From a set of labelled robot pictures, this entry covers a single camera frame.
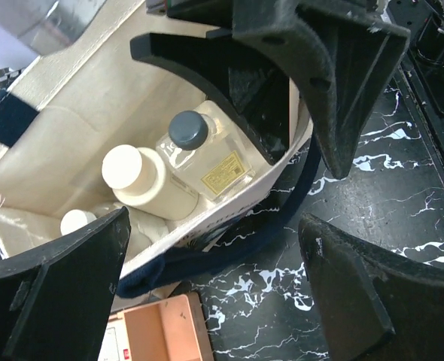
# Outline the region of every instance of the canvas tote bag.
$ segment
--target canvas tote bag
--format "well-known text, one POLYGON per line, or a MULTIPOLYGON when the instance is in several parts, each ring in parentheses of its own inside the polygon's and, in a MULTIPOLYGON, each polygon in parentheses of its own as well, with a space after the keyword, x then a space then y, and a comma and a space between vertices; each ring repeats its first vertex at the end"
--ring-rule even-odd
MULTIPOLYGON (((108 0, 74 45, 38 58, 7 92, 0 92, 2 256, 14 256, 60 237, 60 219, 71 209, 114 201, 101 175, 105 154, 119 144, 154 148, 178 112, 194 109, 205 100, 205 94, 185 80, 133 61, 129 40, 145 32, 203 37, 209 29, 149 16, 144 1, 108 0)), ((125 263, 120 295, 136 297, 182 279, 176 279, 173 270, 193 257, 214 256, 211 244, 267 196, 312 132, 309 113, 299 102, 296 87, 290 86, 289 151, 270 166, 240 132, 257 173, 255 179, 225 202, 213 205, 199 197, 189 217, 166 221, 167 234, 125 263), (182 247, 194 241, 204 242, 204 249, 193 252, 182 247)), ((312 147, 314 164, 318 164, 316 148, 312 147)), ((303 188, 312 184, 314 164, 305 169, 303 188)), ((305 195, 299 192, 294 204, 300 204, 305 195)), ((278 222, 287 221, 290 212, 282 211, 278 222)), ((220 260, 216 269, 255 251, 265 240, 255 242, 256 247, 249 247, 248 241, 247 249, 233 250, 232 256, 216 256, 220 260)), ((191 269, 187 277, 208 270, 191 269)))

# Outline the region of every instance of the bottle label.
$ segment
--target bottle label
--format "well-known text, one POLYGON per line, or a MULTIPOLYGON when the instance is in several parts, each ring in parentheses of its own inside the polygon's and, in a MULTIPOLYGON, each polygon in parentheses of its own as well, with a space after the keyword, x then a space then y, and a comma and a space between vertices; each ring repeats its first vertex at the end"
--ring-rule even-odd
POLYGON ((226 159, 220 162, 219 165, 207 173, 202 178, 202 182, 218 196, 230 184, 244 175, 245 172, 246 170, 242 165, 240 156, 234 150, 226 159))
POLYGON ((174 176, 173 174, 171 174, 170 177, 170 181, 177 186, 178 188, 180 188, 181 190, 183 190, 186 193, 189 193, 192 197, 197 197, 197 192, 195 190, 193 190, 192 188, 190 188, 188 185, 186 185, 184 182, 182 182, 180 179, 178 179, 176 176, 174 176))

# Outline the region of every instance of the white bottle cap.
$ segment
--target white bottle cap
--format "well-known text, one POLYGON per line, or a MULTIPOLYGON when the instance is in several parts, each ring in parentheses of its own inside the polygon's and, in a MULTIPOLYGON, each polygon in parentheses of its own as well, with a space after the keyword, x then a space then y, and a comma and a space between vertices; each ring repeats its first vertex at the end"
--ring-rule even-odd
POLYGON ((62 235, 67 235, 85 227, 88 223, 96 220, 96 215, 92 212, 81 211, 80 209, 73 209, 63 216, 59 224, 59 230, 62 235))
POLYGON ((141 195, 155 182, 155 165, 140 151, 128 144, 110 150, 102 164, 102 176, 113 190, 141 195))

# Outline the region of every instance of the black machine part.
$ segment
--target black machine part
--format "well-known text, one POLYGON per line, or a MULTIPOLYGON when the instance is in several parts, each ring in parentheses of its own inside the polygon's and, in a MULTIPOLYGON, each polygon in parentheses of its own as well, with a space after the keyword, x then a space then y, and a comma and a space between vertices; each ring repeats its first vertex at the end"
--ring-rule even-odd
POLYGON ((444 359, 444 270, 311 214, 299 237, 332 360, 444 359))
POLYGON ((400 63, 409 31, 368 14, 366 0, 190 0, 167 16, 226 29, 207 38, 146 34, 132 58, 205 92, 274 164, 287 150, 288 79, 314 122, 331 173, 351 169, 373 105, 400 63))
POLYGON ((121 208, 0 261, 0 359, 97 359, 129 234, 121 208))

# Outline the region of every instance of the gray bottle cap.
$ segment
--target gray bottle cap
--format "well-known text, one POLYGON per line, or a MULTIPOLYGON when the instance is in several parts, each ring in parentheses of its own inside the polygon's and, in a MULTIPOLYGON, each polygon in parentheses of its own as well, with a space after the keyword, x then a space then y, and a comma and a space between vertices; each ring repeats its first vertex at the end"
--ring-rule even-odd
POLYGON ((169 137, 177 147, 195 150, 208 137, 207 122, 196 111, 182 111, 170 122, 169 137))

